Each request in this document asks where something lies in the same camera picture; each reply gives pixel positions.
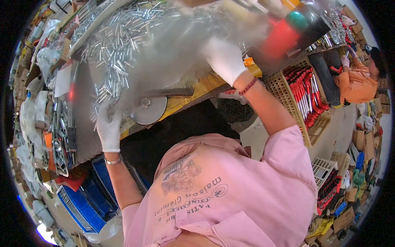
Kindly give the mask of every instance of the red string bracelet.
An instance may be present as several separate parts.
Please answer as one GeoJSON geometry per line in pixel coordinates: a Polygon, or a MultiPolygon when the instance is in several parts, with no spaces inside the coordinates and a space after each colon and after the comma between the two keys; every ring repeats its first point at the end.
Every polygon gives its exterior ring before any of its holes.
{"type": "Polygon", "coordinates": [[[254,79],[250,82],[250,84],[248,84],[247,87],[243,91],[239,92],[239,95],[245,94],[250,89],[250,87],[252,87],[255,84],[255,82],[257,80],[258,80],[258,78],[254,77],[254,79]]]}

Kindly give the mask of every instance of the white plastic crate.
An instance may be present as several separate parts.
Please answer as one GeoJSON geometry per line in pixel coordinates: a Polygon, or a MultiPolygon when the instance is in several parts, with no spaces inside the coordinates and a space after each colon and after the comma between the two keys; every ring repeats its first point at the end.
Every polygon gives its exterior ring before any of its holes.
{"type": "Polygon", "coordinates": [[[318,190],[324,184],[333,169],[337,169],[337,161],[316,157],[311,163],[318,190]]]}
{"type": "Polygon", "coordinates": [[[331,160],[337,161],[339,167],[338,176],[346,176],[348,166],[350,165],[351,156],[348,153],[333,152],[331,160]]]}

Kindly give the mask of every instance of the silver bangle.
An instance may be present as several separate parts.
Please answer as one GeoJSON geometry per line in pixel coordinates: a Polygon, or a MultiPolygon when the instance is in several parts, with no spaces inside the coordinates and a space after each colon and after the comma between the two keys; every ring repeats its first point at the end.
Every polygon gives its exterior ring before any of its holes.
{"type": "Polygon", "coordinates": [[[116,160],[116,161],[108,161],[106,158],[104,158],[104,160],[105,160],[105,163],[106,163],[107,165],[116,165],[116,164],[121,163],[121,161],[122,161],[122,156],[119,155],[119,159],[116,160]]]}

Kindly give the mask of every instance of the black hair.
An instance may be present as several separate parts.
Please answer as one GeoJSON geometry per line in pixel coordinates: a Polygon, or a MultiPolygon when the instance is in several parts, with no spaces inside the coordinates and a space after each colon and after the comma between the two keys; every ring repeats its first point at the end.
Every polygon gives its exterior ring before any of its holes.
{"type": "Polygon", "coordinates": [[[378,68],[378,76],[380,78],[386,78],[387,72],[386,72],[386,68],[384,67],[384,62],[380,50],[377,47],[372,47],[370,51],[370,56],[374,61],[374,64],[378,68]]]}

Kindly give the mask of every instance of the pink shirt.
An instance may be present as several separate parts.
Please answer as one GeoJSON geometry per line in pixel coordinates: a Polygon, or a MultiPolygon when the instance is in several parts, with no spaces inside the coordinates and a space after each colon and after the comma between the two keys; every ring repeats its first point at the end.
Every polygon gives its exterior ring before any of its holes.
{"type": "Polygon", "coordinates": [[[162,158],[139,204],[123,209],[125,246],[165,246],[182,230],[220,246],[299,246],[317,187],[298,126],[266,142],[260,161],[234,139],[191,137],[162,158]]]}

